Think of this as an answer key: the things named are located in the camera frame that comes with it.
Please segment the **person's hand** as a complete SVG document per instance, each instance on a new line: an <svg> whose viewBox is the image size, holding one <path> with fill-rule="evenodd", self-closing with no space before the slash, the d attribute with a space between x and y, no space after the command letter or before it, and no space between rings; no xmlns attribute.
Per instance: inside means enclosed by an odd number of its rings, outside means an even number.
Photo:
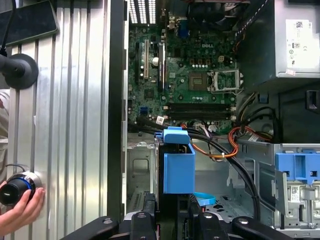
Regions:
<svg viewBox="0 0 320 240"><path fill-rule="evenodd" d="M33 223L39 217L44 204L45 189L37 188L31 200L29 200L30 195L31 190L25 191L12 209L0 215L1 237Z"/></svg>

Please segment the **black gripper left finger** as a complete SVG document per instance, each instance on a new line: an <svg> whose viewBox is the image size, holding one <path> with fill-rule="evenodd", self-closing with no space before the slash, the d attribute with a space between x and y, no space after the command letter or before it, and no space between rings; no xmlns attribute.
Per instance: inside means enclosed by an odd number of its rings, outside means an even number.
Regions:
<svg viewBox="0 0 320 240"><path fill-rule="evenodd" d="M156 240L156 198L153 193L144 197L142 211L128 213L122 222L109 216L99 217L80 227L64 240Z"/></svg>

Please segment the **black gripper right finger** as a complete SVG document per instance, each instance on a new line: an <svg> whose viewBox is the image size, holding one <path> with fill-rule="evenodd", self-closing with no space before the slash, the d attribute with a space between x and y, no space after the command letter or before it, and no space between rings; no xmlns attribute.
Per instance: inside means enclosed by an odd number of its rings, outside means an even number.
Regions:
<svg viewBox="0 0 320 240"><path fill-rule="evenodd" d="M290 240L281 233L260 221L248 216L239 216L230 223L220 220L211 212L204 212L196 197L189 196L189 228L191 240Z"/></svg>

